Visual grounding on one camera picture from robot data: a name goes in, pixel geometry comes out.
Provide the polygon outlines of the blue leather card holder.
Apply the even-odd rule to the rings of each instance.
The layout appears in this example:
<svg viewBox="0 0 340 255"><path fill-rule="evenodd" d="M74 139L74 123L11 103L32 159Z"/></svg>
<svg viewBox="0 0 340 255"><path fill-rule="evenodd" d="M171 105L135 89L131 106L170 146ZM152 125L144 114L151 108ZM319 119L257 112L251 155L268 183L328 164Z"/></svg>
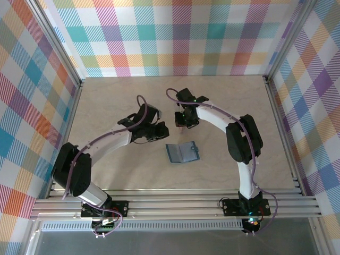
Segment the blue leather card holder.
<svg viewBox="0 0 340 255"><path fill-rule="evenodd" d="M165 145L168 159L174 164L184 164L200 159L199 149L194 141Z"/></svg>

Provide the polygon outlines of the grey metal sheet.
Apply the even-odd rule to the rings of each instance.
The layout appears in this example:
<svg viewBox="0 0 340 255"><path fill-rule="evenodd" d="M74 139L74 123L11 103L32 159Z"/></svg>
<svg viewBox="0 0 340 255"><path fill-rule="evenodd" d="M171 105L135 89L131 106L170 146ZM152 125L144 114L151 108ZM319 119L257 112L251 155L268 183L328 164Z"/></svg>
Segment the grey metal sheet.
<svg viewBox="0 0 340 255"><path fill-rule="evenodd" d="M265 230L42 231L29 226L19 255L329 255L305 218L276 219Z"/></svg>

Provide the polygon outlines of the small board with LEDs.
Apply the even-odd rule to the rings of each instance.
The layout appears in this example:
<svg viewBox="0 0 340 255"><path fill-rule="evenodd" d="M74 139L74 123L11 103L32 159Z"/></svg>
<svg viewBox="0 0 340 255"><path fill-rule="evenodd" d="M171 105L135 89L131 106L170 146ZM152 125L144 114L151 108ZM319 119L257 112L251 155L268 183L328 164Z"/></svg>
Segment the small board with LEDs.
<svg viewBox="0 0 340 255"><path fill-rule="evenodd" d="M245 234L255 233L260 230L260 223L261 220L259 218L250 217L242 219L242 232Z"/></svg>

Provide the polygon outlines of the long aluminium frame rail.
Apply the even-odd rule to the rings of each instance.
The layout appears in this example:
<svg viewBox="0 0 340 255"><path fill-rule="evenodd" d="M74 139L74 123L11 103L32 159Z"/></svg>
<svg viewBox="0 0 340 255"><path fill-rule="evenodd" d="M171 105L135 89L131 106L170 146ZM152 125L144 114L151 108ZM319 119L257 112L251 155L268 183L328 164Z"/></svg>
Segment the long aluminium frame rail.
<svg viewBox="0 0 340 255"><path fill-rule="evenodd" d="M61 199L61 189L51 190L47 199L35 202L30 218L51 220L80 219L81 202L74 197ZM128 220L222 219L218 201L238 198L237 191L223 189L145 189L108 190L114 200L127 200ZM315 197L304 196L299 188L274 190L268 199L278 218L315 218L321 210Z"/></svg>

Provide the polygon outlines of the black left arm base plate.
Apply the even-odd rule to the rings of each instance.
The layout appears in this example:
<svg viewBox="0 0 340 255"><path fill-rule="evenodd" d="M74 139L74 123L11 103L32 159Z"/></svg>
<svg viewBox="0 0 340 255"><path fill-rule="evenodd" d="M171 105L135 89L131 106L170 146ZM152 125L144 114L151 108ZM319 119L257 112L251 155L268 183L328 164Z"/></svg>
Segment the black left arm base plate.
<svg viewBox="0 0 340 255"><path fill-rule="evenodd" d="M85 202L81 202L81 218L107 218L107 217L114 217L114 214L109 211L102 211L96 209ZM110 201L108 204L108 209L118 211L122 214L123 217L128 215L129 210L129 202L126 200L116 200Z"/></svg>

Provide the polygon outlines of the aluminium side rail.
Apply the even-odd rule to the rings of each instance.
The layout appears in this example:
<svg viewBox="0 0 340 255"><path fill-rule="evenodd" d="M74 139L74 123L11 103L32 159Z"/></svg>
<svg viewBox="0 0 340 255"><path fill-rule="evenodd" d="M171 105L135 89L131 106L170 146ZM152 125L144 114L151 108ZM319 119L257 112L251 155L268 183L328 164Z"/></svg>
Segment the aluminium side rail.
<svg viewBox="0 0 340 255"><path fill-rule="evenodd" d="M68 111L67 118L66 118L66 124L62 125L62 136L58 140L58 143L57 143L58 147L56 149L56 152L54 152L52 154L51 167L47 170L46 185L43 187L43 189L41 190L41 193L39 195L39 197L42 198L42 199L48 199L49 198L49 194L51 192L51 189L52 189L52 186L53 186L53 183L54 183L53 178L52 178L53 166L56 162L56 159L57 159L57 156L60 152L61 146L68 142L70 132L71 132L71 128L72 128L72 124L73 124L74 117L75 117L75 113L77 111L77 107L78 107L79 100L80 100L80 97L81 97L84 82L85 82L85 79L82 79L76 85L74 97L71 99L71 104L69 106L69 111Z"/></svg>
<svg viewBox="0 0 340 255"><path fill-rule="evenodd" d="M286 159L288 161L288 165L290 167L292 177L293 177L294 180L296 180L298 182L298 185L299 185L298 187L300 188L300 193L303 196L306 196L307 193L306 193L304 184L302 182L300 173L298 171L298 167L297 167L297 164L296 164L296 161L295 161L295 157L293 155L293 151L292 151L290 144L289 144L287 132L285 130L283 119L282 119L281 113L279 111L277 101L275 99L273 88L272 88L270 82L268 81L268 78L265 75L262 78L263 78L263 82L265 84L266 92L268 94L268 98L269 98L269 101L270 101L272 111L274 113L274 118L275 118L276 125L277 125L277 128L278 128L279 136L280 136L283 148L284 148L285 156L286 156Z"/></svg>

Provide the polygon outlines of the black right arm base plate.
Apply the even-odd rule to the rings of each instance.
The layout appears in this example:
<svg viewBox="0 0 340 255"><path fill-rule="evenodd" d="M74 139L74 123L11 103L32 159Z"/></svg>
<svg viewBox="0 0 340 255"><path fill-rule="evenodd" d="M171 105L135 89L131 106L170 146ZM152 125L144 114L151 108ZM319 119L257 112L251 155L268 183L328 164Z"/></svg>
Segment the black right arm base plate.
<svg viewBox="0 0 340 255"><path fill-rule="evenodd" d="M223 199L222 210L224 216L270 216L270 206L267 199L242 200Z"/></svg>

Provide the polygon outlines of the aluminium frame post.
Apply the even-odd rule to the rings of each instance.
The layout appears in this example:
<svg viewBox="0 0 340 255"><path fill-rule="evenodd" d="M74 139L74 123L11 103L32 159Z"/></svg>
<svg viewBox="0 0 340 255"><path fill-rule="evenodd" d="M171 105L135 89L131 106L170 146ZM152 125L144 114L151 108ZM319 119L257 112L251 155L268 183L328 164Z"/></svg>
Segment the aluminium frame post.
<svg viewBox="0 0 340 255"><path fill-rule="evenodd" d="M64 49L57 33L55 32L52 24L50 23L45 11L41 7L38 0L25 0L28 7L31 9L34 17L37 19L38 24L42 28L42 31L48 41L50 42L53 50L56 52L61 63L64 65L68 75L71 77L72 81L76 83L78 88L82 88L82 79L76 71L74 65L72 64L66 50Z"/></svg>
<svg viewBox="0 0 340 255"><path fill-rule="evenodd" d="M277 35L268 52L266 65L261 69L265 84L269 84L278 72L317 1L292 0L284 12Z"/></svg>

